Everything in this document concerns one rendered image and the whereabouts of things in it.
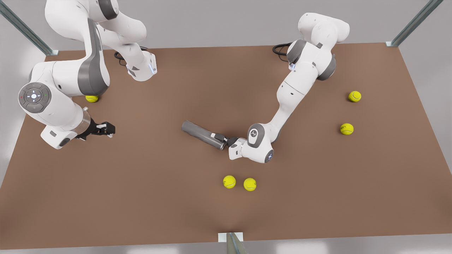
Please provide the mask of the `silver frame post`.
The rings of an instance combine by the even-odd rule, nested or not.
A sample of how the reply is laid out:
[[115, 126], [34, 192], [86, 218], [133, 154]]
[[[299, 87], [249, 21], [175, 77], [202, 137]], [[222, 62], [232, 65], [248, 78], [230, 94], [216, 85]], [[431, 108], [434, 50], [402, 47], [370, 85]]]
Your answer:
[[10, 22], [21, 34], [35, 45], [45, 56], [58, 56], [59, 51], [51, 49], [3, 0], [0, 0], [0, 14]]
[[222, 232], [218, 233], [218, 242], [226, 243], [227, 254], [248, 254], [243, 242], [242, 232]]
[[397, 48], [412, 32], [443, 2], [444, 0], [429, 0], [426, 5], [391, 41], [385, 42], [388, 48]]

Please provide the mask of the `grey tennis ball tube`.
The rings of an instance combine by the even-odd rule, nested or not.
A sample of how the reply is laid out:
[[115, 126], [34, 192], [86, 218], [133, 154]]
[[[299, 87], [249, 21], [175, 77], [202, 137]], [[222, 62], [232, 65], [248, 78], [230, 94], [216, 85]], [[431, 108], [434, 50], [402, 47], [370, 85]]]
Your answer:
[[216, 140], [210, 136], [212, 132], [195, 125], [192, 122], [184, 121], [181, 130], [219, 150], [222, 150], [225, 147], [223, 141]]

